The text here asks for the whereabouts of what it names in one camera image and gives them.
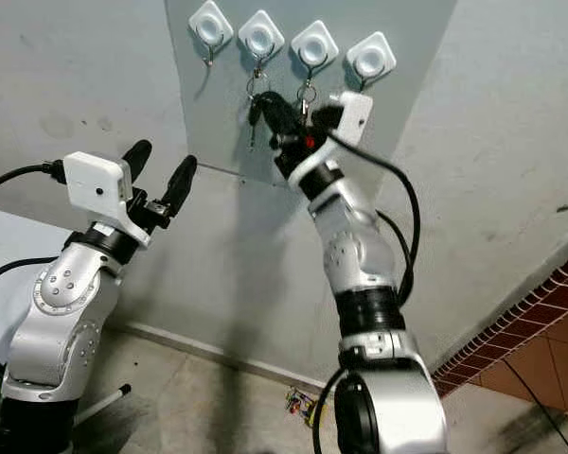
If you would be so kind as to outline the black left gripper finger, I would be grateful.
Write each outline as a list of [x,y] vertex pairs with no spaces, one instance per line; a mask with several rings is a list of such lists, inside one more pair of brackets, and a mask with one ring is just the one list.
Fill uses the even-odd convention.
[[163,206],[166,207],[167,215],[176,215],[180,211],[182,204],[188,198],[190,187],[196,170],[198,159],[194,155],[188,155],[181,161],[168,182],[166,193],[163,195]]
[[124,152],[121,160],[128,165],[128,176],[140,176],[151,156],[150,140],[140,139],[133,143],[128,151]]

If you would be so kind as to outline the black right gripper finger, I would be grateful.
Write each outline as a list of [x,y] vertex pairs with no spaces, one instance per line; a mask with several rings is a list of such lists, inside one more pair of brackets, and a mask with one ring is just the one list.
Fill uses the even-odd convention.
[[278,92],[259,95],[259,113],[267,122],[273,138],[305,137],[309,133],[300,110]]

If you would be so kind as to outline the keys with black fob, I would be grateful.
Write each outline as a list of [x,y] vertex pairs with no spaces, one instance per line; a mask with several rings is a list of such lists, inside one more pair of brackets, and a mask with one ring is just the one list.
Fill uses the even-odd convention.
[[254,150],[257,146],[257,122],[261,113],[257,104],[257,84],[265,79],[265,73],[261,69],[255,69],[248,82],[246,82],[246,95],[248,95],[248,125],[250,127],[248,148]]

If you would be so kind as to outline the white table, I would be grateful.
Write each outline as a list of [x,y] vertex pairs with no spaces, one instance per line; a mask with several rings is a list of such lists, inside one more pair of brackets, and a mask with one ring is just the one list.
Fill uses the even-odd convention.
[[[25,258],[58,256],[69,231],[0,211],[0,267]],[[28,265],[0,276],[0,363],[9,360],[9,346],[14,332],[32,303],[34,281],[44,265]]]

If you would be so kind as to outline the white rod black tip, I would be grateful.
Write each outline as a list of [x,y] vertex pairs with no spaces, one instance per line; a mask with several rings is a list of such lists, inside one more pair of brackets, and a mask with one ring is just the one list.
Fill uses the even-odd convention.
[[81,424],[84,424],[85,420],[93,418],[94,415],[97,415],[99,411],[106,410],[107,407],[114,405],[115,402],[118,402],[120,398],[127,396],[128,393],[131,393],[133,386],[129,384],[129,382],[125,382],[125,384],[120,385],[119,389],[116,389],[113,393],[107,394],[107,396],[100,398],[97,402],[93,403],[93,405],[84,408],[84,410],[78,411],[78,414],[75,418],[75,425],[79,427]]

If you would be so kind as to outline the small colourful toy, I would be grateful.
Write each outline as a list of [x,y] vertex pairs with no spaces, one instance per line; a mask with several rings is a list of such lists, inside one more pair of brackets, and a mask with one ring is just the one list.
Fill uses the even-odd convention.
[[310,396],[305,391],[297,388],[290,388],[287,393],[287,411],[293,415],[301,416],[307,428],[313,428],[315,412],[317,411],[319,399],[328,398],[330,390],[319,391],[317,396]]

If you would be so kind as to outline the red brick ledge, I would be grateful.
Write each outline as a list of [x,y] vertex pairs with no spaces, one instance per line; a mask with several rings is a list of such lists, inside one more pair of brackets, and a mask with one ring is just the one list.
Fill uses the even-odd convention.
[[568,260],[479,330],[433,373],[440,397],[480,375],[510,352],[568,316]]

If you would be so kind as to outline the grey wall board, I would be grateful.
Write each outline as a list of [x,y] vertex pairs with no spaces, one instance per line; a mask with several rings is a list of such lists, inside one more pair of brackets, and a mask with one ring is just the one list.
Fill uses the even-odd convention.
[[382,33],[397,64],[391,73],[366,86],[374,107],[361,144],[372,154],[389,157],[417,103],[421,83],[456,5],[456,0],[214,1],[233,30],[224,34],[227,43],[216,49],[212,64],[206,64],[207,48],[188,24],[204,0],[164,0],[180,80],[187,146],[203,164],[272,184],[280,178],[266,144],[265,127],[258,127],[257,145],[249,146],[246,83],[255,62],[240,44],[237,27],[263,11],[289,42],[320,19],[342,52],[376,31]]

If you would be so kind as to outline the white square wall hook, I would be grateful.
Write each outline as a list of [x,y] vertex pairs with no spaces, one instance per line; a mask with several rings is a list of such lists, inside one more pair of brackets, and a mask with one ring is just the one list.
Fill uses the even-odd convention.
[[305,66],[306,82],[311,81],[315,73],[320,72],[324,66],[331,65],[340,55],[340,48],[322,19],[315,19],[293,36],[290,47]]
[[397,58],[382,31],[375,31],[350,47],[346,61],[359,81],[357,92],[365,90],[375,79],[386,77],[397,66]]
[[205,48],[202,57],[204,65],[206,68],[211,68],[215,63],[216,53],[221,47],[231,42],[235,36],[235,30],[214,0],[205,0],[188,18],[187,24]]
[[251,14],[248,21],[238,29],[238,39],[254,58],[255,78],[261,77],[267,61],[285,47],[284,36],[279,27],[263,9]]

